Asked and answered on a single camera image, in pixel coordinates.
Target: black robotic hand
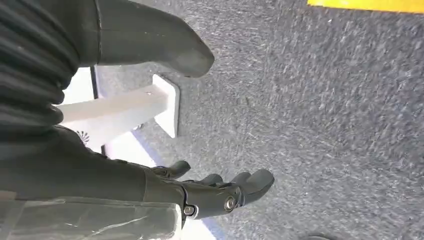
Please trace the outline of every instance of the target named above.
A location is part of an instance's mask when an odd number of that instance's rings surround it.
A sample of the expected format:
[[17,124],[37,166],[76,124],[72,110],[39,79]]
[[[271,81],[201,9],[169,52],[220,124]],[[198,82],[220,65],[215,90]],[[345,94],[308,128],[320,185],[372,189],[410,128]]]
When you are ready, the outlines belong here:
[[65,89],[78,67],[158,62],[189,77],[214,56],[181,19],[127,0],[0,1],[0,191],[20,200],[84,197],[165,202],[185,216],[228,214],[260,199],[273,175],[243,172],[176,181],[186,162],[148,168],[85,148],[59,124]]
[[[151,170],[162,179],[177,179],[190,170],[186,161],[178,161],[170,167],[154,167]],[[210,174],[200,181],[174,182],[184,189],[184,215],[193,219],[231,213],[264,196],[274,183],[274,176],[265,169],[253,174],[242,172],[225,183],[218,174]]]

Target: yellow tape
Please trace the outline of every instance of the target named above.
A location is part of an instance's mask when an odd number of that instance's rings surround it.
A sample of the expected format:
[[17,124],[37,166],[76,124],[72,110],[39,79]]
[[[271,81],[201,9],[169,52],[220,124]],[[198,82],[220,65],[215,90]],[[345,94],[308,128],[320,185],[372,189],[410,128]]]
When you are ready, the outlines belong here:
[[339,9],[424,13],[424,0],[308,0],[307,3]]

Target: gray carpet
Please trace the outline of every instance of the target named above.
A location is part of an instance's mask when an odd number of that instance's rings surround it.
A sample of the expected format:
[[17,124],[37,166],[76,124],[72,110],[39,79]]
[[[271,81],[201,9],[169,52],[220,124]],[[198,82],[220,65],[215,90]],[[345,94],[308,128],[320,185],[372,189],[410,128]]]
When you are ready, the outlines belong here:
[[141,1],[185,19],[215,54],[210,73],[99,67],[108,95],[181,90],[179,137],[142,135],[188,178],[270,169],[261,201],[215,218],[225,239],[424,239],[424,15],[295,0]]

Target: clear plastic wrap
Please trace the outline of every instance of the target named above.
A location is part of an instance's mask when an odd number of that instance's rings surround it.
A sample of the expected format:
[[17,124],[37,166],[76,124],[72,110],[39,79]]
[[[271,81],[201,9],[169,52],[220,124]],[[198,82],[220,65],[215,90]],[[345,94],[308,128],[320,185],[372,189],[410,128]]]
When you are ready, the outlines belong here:
[[178,240],[181,217],[171,203],[0,198],[0,240]]

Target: black sleeve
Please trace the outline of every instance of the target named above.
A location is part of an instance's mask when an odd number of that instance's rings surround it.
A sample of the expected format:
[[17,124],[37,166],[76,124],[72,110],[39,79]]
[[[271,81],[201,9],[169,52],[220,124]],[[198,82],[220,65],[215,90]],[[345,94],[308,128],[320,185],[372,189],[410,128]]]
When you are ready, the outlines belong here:
[[0,150],[49,139],[81,66],[153,61],[199,77],[214,62],[180,18],[128,0],[2,0],[0,31]]
[[[53,105],[81,66],[153,61],[204,75],[214,56],[199,36],[178,17],[128,0],[2,0],[0,31],[0,191],[143,199],[143,168],[85,148],[58,126],[63,114]],[[180,200],[180,191],[165,192]]]

